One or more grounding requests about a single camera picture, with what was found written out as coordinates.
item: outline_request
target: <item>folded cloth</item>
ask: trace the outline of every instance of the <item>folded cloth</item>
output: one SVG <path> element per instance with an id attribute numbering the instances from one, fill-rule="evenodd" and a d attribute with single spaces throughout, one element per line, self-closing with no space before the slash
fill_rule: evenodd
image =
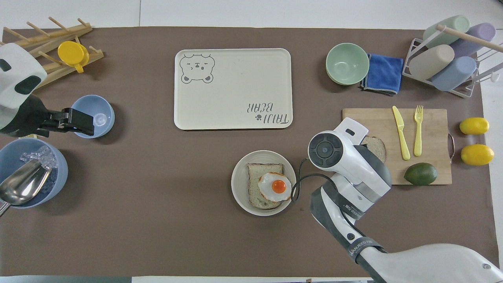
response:
<path id="1" fill-rule="evenodd" d="M 369 72 L 360 86 L 363 90 L 394 96 L 400 89 L 402 78 L 402 58 L 368 54 Z"/>

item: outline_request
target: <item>bread slice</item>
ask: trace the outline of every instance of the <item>bread slice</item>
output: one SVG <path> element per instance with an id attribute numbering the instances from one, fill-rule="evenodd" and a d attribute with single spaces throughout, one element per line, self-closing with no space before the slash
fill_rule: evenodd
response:
<path id="1" fill-rule="evenodd" d="M 269 172 L 283 173 L 283 164 L 259 164 L 248 163 L 248 195 L 250 196 L 250 203 L 260 209 L 273 209 L 277 208 L 281 202 L 270 201 L 265 199 L 260 193 L 259 178 Z"/>
<path id="2" fill-rule="evenodd" d="M 370 152 L 382 161 L 382 163 L 386 163 L 386 146 L 380 138 L 365 136 L 361 144 L 366 146 Z"/>

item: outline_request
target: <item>yellow cup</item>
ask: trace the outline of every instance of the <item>yellow cup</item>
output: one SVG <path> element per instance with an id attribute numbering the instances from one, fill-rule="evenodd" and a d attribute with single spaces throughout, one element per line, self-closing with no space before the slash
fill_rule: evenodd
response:
<path id="1" fill-rule="evenodd" d="M 89 62 L 88 50 L 74 41 L 65 41 L 58 47 L 58 56 L 65 64 L 73 67 L 78 73 L 83 73 L 82 68 Z"/>

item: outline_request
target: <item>wooden cutting board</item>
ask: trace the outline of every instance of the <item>wooden cutting board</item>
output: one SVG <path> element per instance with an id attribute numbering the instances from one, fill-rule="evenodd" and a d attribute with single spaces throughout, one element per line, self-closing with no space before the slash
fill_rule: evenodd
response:
<path id="1" fill-rule="evenodd" d="M 410 160 L 405 161 L 400 151 L 398 130 L 390 108 L 346 108 L 343 119 L 349 117 L 369 129 L 369 136 L 380 138 L 386 146 L 385 165 L 391 172 L 393 185 L 411 185 L 403 178 L 407 168 L 419 162 L 433 164 L 438 177 L 432 185 L 452 184 L 451 162 L 448 148 L 448 127 L 446 109 L 424 109 L 422 123 L 423 152 L 414 155 L 416 122 L 415 109 L 398 109 L 402 115 L 405 128 L 403 134 L 410 152 Z"/>

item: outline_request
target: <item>green avocado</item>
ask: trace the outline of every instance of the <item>green avocado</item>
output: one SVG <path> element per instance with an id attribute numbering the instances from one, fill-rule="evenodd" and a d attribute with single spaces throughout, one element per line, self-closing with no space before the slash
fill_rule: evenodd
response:
<path id="1" fill-rule="evenodd" d="M 412 185 L 426 186 L 433 183 L 437 176 L 437 169 L 433 165 L 421 162 L 410 166 L 403 177 Z"/>

